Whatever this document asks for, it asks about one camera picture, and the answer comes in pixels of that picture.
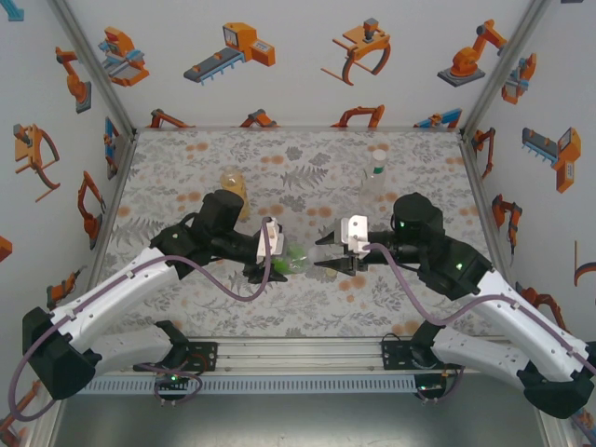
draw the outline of clear plastic bottle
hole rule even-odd
[[[360,188],[359,202],[361,205],[373,203],[385,192],[385,163],[387,153],[377,149],[372,153],[371,162],[364,168],[362,186]]]
[[[244,221],[251,215],[251,205],[249,204],[249,198],[246,194],[246,183],[244,182],[244,176],[240,169],[233,166],[226,166],[223,168],[222,176],[220,177],[220,184],[222,188],[231,191],[234,194],[239,195],[244,200],[244,206],[238,216],[238,219]]]

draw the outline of cable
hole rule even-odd
[[[400,340],[400,341],[401,341],[401,337],[400,337],[399,335],[397,335],[397,334],[396,334],[396,333],[394,333],[394,332],[388,332],[388,333],[386,333],[385,335],[383,335],[383,338],[381,339],[381,343],[383,343],[383,342],[385,341],[385,338],[386,338],[388,335],[393,335],[395,338],[397,338],[398,340]]]
[[[422,403],[427,403],[428,401],[432,400],[433,403],[437,404],[439,402],[443,402],[444,400],[447,400],[456,390],[457,388],[460,387],[461,383],[462,383],[462,378],[464,377],[464,369],[466,367],[462,366],[462,369],[459,370],[459,372],[455,373],[455,380],[454,382],[451,384],[451,387],[445,392],[445,394],[443,394],[440,398],[435,398],[435,399],[429,399],[427,398],[424,394],[422,394],[422,392],[417,389],[416,393],[418,394],[418,397],[422,400]]]
[[[586,426],[584,426],[581,423],[577,414],[573,414],[571,416],[571,420],[574,422],[574,424],[576,424],[577,428],[581,430],[584,436],[588,438],[589,443],[592,444],[592,446],[596,446],[596,435],[594,435],[594,433],[591,430],[589,430]]]
[[[395,277],[397,278],[398,282],[400,283],[400,286],[403,288],[403,291],[405,291],[406,295],[408,295],[408,298],[412,302],[412,305],[418,311],[418,313],[420,315],[422,315],[422,317],[424,317],[424,319],[427,320],[430,324],[433,324],[435,326],[446,326],[448,324],[453,323],[456,319],[460,318],[462,315],[466,314],[467,312],[469,312],[472,308],[476,307],[477,305],[486,303],[488,301],[504,301],[505,303],[507,303],[509,305],[516,305],[517,310],[521,311],[526,317],[528,317],[534,323],[536,323],[538,326],[540,326],[542,329],[544,329],[552,338],[554,338],[559,344],[561,344],[561,346],[567,351],[567,355],[569,355],[570,357],[574,357],[577,361],[579,361],[582,365],[584,365],[588,369],[588,371],[590,371],[592,374],[596,375],[596,368],[594,366],[592,366],[586,359],[581,357],[581,355],[576,351],[576,349],[573,346],[569,345],[565,341],[564,338],[562,338],[547,323],[545,323],[542,319],[540,319],[540,317],[537,317],[536,315],[534,315],[534,313],[532,311],[530,311],[529,309],[525,308],[525,306],[520,305],[520,303],[518,301],[516,301],[512,298],[509,298],[508,296],[505,296],[505,295],[485,295],[485,296],[476,298],[474,301],[468,303],[467,305],[462,306],[457,312],[455,312],[454,314],[452,314],[451,316],[449,316],[445,319],[437,318],[437,317],[433,316],[432,314],[428,313],[424,309],[424,307],[422,306],[420,301],[418,301],[418,299],[414,295],[412,289],[408,285],[408,282],[403,277],[402,273],[400,272],[400,269],[398,268],[395,261],[393,260],[393,257],[391,257],[391,253],[384,245],[378,244],[378,243],[373,243],[373,244],[369,244],[369,245],[365,246],[363,249],[364,250],[379,250],[380,252],[383,253],[387,263],[389,264],[389,267],[391,267],[391,270],[393,270]]]
[[[189,373],[189,372],[181,371],[181,370],[169,370],[167,368],[157,368],[156,366],[148,365],[146,363],[141,363],[137,366],[143,368],[144,370],[151,371],[153,373],[165,373],[165,374],[170,374],[170,375],[177,375],[179,377],[188,377],[190,379],[196,380],[196,383],[197,383],[196,389],[192,393],[187,394],[186,396],[184,396],[181,399],[173,400],[172,402],[175,402],[175,403],[172,403],[172,405],[180,405],[181,403],[185,403],[185,402],[189,401],[194,396],[196,396],[196,394],[198,394],[198,392],[201,389],[203,389],[203,381],[198,376],[198,374],[193,374],[191,372]],[[157,398],[157,400],[163,401],[162,397],[159,396],[159,382],[156,382],[156,384],[154,385],[153,394]]]
[[[410,270],[411,272],[418,273],[418,269],[414,267],[410,267],[409,265],[402,264],[402,263],[395,263],[396,266],[401,267],[405,270]]]
[[[261,281],[259,288],[251,296],[240,296],[240,295],[236,295],[232,291],[229,291],[221,282],[219,282],[217,279],[215,279],[215,277],[211,273],[209,273],[207,270],[205,270],[203,267],[201,267],[200,265],[198,265],[197,263],[195,263],[189,259],[183,258],[182,256],[176,256],[176,255],[161,256],[159,258],[152,259],[151,261],[147,261],[146,263],[143,263],[143,264],[131,269],[131,272],[134,275],[137,275],[137,274],[141,273],[145,268],[147,268],[151,265],[166,262],[166,261],[176,261],[176,262],[184,263],[184,264],[190,265],[195,270],[198,270],[200,273],[202,273],[209,281],[211,281],[219,290],[223,291],[226,295],[228,295],[242,303],[249,303],[249,302],[255,300],[261,293],[263,293],[264,288],[267,285],[267,281],[269,280],[269,274],[271,273],[271,243],[269,241],[269,237],[265,237],[265,235],[269,234],[269,232],[267,230],[267,222],[269,222],[269,218],[267,218],[267,217],[264,217],[263,220],[261,221],[261,230],[263,231],[263,234],[264,234],[263,239],[264,239],[264,252],[265,252],[263,281]],[[116,287],[117,285],[121,284],[122,282],[126,281],[127,279],[129,279],[129,276],[127,274],[124,274],[120,278],[117,278],[114,281],[110,282],[109,284],[106,284],[105,286],[103,286],[101,289],[99,289],[98,291],[93,293],[87,300],[85,300],[83,303],[81,303],[80,305],[78,305],[77,307],[75,307],[73,309],[74,316],[76,316],[76,314],[80,313],[88,305],[91,305],[93,302],[95,302],[100,297],[102,297],[105,293],[107,293],[108,291],[110,291],[111,289]],[[56,332],[59,328],[64,326],[69,321],[69,319],[70,319],[69,316],[66,316],[66,317],[60,319],[51,328],[49,328],[47,331],[45,331],[37,340],[35,340],[34,343],[31,345],[31,347],[29,347],[29,349],[27,349],[27,352],[25,352],[25,354],[23,355],[19,364],[17,365],[17,369],[12,374],[12,378],[10,379],[10,385],[8,386],[8,409],[10,410],[10,413],[13,415],[13,417],[16,420],[22,421],[22,422],[34,421],[38,417],[44,415],[52,407],[52,405],[54,405],[54,403],[56,402],[55,400],[51,400],[39,412],[32,414],[31,416],[26,416],[19,411],[19,408],[17,406],[17,402],[16,402],[17,384],[19,382],[20,375],[22,374],[22,370],[24,370],[25,366],[27,365],[27,363],[29,362],[29,360],[31,359],[31,357],[33,356],[33,354],[37,350],[37,348],[39,346],[41,346],[54,332]]]

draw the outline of black joint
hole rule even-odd
[[[451,237],[444,238],[444,245],[429,262],[429,268],[418,270],[418,277],[431,290],[452,301],[478,294],[479,282],[493,268],[476,249]]]
[[[166,333],[172,343],[172,349],[160,364],[166,368],[180,367],[188,355],[188,339],[171,321],[158,321],[156,326]]]
[[[150,248],[157,248],[165,255],[178,255],[191,259],[199,265],[207,265],[211,258],[209,250],[202,250],[193,239],[190,229],[184,223],[177,223],[161,232],[151,239]],[[182,279],[193,271],[188,264],[168,261],[168,265],[174,265],[178,278]]]
[[[46,331],[51,329],[50,314],[36,307],[22,319],[23,354]],[[67,399],[78,393],[93,379],[95,365],[101,356],[90,349],[79,353],[69,344],[69,337],[52,333],[37,348],[29,364],[55,400]]]
[[[214,234],[234,230],[244,200],[237,194],[223,189],[208,193],[203,198],[203,206],[193,220],[192,228],[203,227]]]
[[[435,345],[435,337],[444,326],[435,326],[428,321],[423,322],[412,337],[410,349],[413,362],[422,369],[432,368],[440,363],[431,347]]]
[[[530,361],[517,376],[524,386],[523,395],[538,410],[558,419],[566,419],[581,409],[594,389],[591,374],[572,374],[567,382],[550,382]]]

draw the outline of floral tablecloth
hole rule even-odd
[[[359,176],[374,149],[387,151],[386,190],[364,209]],[[393,202],[412,192],[443,210],[445,228],[488,257],[478,210],[461,157],[458,136],[447,132],[355,132],[275,129],[145,131],[129,171],[101,279],[127,264],[164,226],[200,208],[202,197],[219,187],[226,165],[246,179],[251,215],[237,231],[253,234],[262,216],[276,216],[289,241],[306,249],[328,233],[340,217],[366,212],[372,231],[388,229]],[[242,265],[210,264],[208,269],[236,292],[255,286],[242,277]],[[428,290],[412,272],[405,276],[433,313],[446,316],[458,305]],[[115,323],[127,332],[160,319],[174,321],[188,336],[377,336],[412,334],[422,322],[386,266],[350,278],[310,267],[271,284],[250,304],[217,291],[193,273],[159,291]],[[468,314],[457,330],[497,334]]]

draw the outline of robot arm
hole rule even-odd
[[[412,339],[416,364],[472,367],[523,389],[534,406],[555,417],[569,417],[587,402],[593,389],[592,373],[580,359],[596,364],[592,346],[534,309],[478,251],[445,236],[442,212],[427,198],[414,193],[398,199],[392,231],[369,233],[367,226],[364,216],[343,219],[336,231],[317,243],[341,243],[347,256],[316,265],[355,275],[366,271],[369,264],[387,264],[386,256],[393,264],[419,264],[418,278],[452,301],[465,305],[486,297],[474,305],[474,311],[516,346],[468,337],[446,327],[457,317],[439,320],[413,301],[427,319]],[[386,255],[370,251],[370,243],[385,247]]]
[[[205,195],[198,213],[163,229],[149,248],[99,286],[50,314],[37,307],[25,315],[23,352],[54,330],[29,359],[52,398],[69,398],[94,376],[133,364],[178,368],[185,362],[188,341],[169,321],[139,332],[103,334],[147,296],[193,271],[172,256],[199,267],[218,259],[240,262],[250,283],[263,282],[265,238],[271,254],[276,255],[283,251],[284,236],[275,219],[266,224],[267,236],[263,229],[254,236],[236,232],[234,225],[243,204],[239,196],[224,190]],[[268,280],[287,279],[272,268]]]

